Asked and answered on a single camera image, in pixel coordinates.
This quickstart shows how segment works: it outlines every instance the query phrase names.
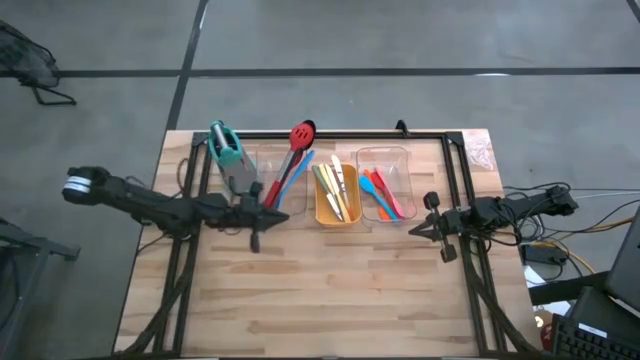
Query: chair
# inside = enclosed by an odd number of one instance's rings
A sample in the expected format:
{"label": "chair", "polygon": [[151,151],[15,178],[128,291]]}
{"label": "chair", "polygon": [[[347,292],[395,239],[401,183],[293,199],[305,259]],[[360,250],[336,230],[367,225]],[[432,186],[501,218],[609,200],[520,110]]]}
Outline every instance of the chair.
{"label": "chair", "polygon": [[[11,25],[0,20],[0,65],[6,67],[9,74],[33,91],[40,105],[76,105],[76,101],[52,88],[60,82],[60,71],[51,52]],[[44,101],[39,91],[65,98],[62,101]]]}

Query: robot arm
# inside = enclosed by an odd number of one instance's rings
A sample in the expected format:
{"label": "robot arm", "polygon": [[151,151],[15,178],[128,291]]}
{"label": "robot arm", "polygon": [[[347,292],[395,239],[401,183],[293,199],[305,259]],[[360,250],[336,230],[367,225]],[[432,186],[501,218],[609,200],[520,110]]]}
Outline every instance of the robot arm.
{"label": "robot arm", "polygon": [[240,202],[231,206],[224,195],[209,193],[200,197],[175,198],[160,194],[112,176],[101,167],[70,168],[62,196],[78,205],[104,204],[124,211],[139,223],[155,223],[174,239],[192,234],[201,222],[211,228],[252,229],[251,249],[259,252],[257,233],[289,219],[289,215],[258,202],[262,184],[253,183]]}

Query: colorful plastic utensil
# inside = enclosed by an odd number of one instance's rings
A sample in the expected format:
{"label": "colorful plastic utensil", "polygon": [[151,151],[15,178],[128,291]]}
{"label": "colorful plastic utensil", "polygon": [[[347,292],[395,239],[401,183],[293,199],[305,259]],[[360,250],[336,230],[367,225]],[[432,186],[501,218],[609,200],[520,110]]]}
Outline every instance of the colorful plastic utensil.
{"label": "colorful plastic utensil", "polygon": [[380,196],[378,196],[378,194],[376,193],[375,186],[373,186],[373,183],[371,182],[371,180],[369,180],[369,178],[366,177],[365,175],[360,176],[360,188],[364,192],[369,193],[371,196],[373,196],[374,199],[376,199],[376,201],[380,204],[380,206],[382,206],[384,210],[387,212],[387,214],[389,214],[389,216],[391,217],[391,220],[398,220],[398,218],[396,217],[396,214],[394,214],[393,211],[387,205],[387,203],[384,202],[384,200]]}
{"label": "colorful plastic utensil", "polygon": [[398,217],[404,218],[405,217],[404,210],[402,209],[402,206],[398,202],[398,199],[396,199],[396,197],[393,196],[393,193],[391,192],[391,189],[389,188],[389,184],[385,180],[383,173],[384,171],[381,168],[376,166],[375,172],[371,174],[371,179],[373,180],[374,184],[376,182],[376,177],[379,179],[379,181],[382,183],[382,191],[384,192],[384,197],[387,199],[389,204],[391,204],[391,207],[396,212],[396,214],[398,214]]}
{"label": "colorful plastic utensil", "polygon": [[[369,171],[369,169],[364,169],[364,175],[366,177],[369,178],[369,180],[371,180],[371,182],[373,182],[373,180],[371,179],[371,171]],[[386,211],[384,211],[384,208],[382,206],[378,206],[378,215],[380,215],[380,219],[381,220],[391,220],[391,218],[389,217],[389,214],[387,214]]]}
{"label": "colorful plastic utensil", "polygon": [[306,120],[296,125],[296,127],[291,130],[291,133],[289,134],[289,144],[291,147],[282,162],[282,166],[280,167],[276,180],[271,184],[269,193],[264,200],[265,206],[273,207],[273,205],[275,205],[278,194],[282,189],[282,185],[289,175],[289,171],[291,171],[291,168],[297,161],[300,161],[302,152],[311,147],[315,135],[316,127],[311,120]]}
{"label": "colorful plastic utensil", "polygon": [[300,165],[298,166],[296,171],[291,176],[291,179],[289,179],[289,181],[287,182],[287,185],[285,185],[282,188],[282,191],[280,192],[280,196],[278,196],[278,202],[276,203],[276,209],[280,207],[280,203],[282,203],[282,198],[284,198],[284,195],[287,193],[287,191],[289,190],[291,185],[293,185],[293,183],[296,182],[296,180],[298,180],[298,178],[300,177],[300,174],[302,174],[305,170],[307,170],[307,166],[309,165],[309,163],[313,159],[313,155],[314,154],[315,154],[314,150],[311,150],[311,151],[309,151],[307,153],[307,156],[304,157],[304,160],[302,160],[302,162],[300,163]]}

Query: keyboard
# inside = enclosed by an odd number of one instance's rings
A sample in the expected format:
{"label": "keyboard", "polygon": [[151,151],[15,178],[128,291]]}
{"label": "keyboard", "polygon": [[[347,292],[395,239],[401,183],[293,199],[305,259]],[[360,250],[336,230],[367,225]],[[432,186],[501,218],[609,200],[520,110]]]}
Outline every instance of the keyboard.
{"label": "keyboard", "polygon": [[554,355],[597,360],[640,360],[640,345],[619,336],[553,315]]}

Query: spatula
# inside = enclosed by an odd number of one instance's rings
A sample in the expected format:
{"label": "spatula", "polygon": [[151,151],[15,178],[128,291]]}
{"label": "spatula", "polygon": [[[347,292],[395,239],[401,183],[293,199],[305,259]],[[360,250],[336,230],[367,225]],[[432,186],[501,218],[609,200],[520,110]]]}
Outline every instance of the spatula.
{"label": "spatula", "polygon": [[369,193],[371,196],[373,196],[374,199],[376,199],[376,201],[380,204],[380,206],[384,208],[384,211],[386,211],[387,214],[389,214],[389,216],[391,217],[391,220],[398,220],[398,218],[396,217],[396,214],[394,214],[393,211],[387,205],[387,203],[384,202],[384,200],[380,196],[378,196],[378,194],[376,193],[375,186],[373,186],[373,183],[371,182],[371,180],[369,180],[369,178],[366,177],[365,175],[360,176],[360,188],[364,192]]}
{"label": "spatula", "polygon": [[396,197],[393,196],[393,193],[391,192],[391,189],[389,188],[389,184],[387,183],[387,180],[384,178],[383,173],[384,171],[381,168],[376,166],[375,172],[371,174],[371,180],[373,180],[374,185],[378,186],[384,192],[384,197],[387,199],[389,204],[391,204],[391,207],[393,208],[395,213],[398,215],[398,217],[404,218],[404,210],[402,209],[400,202],[398,202],[398,199],[396,199]]}
{"label": "spatula", "polygon": [[[373,182],[374,185],[376,185],[373,179],[371,179],[371,171],[369,171],[369,169],[364,169],[364,175],[368,177],[369,180],[371,180],[371,182]],[[391,218],[389,217],[389,214],[387,214],[387,212],[384,211],[384,208],[382,206],[378,206],[378,215],[380,215],[381,220],[385,220],[385,221],[391,220]]]}

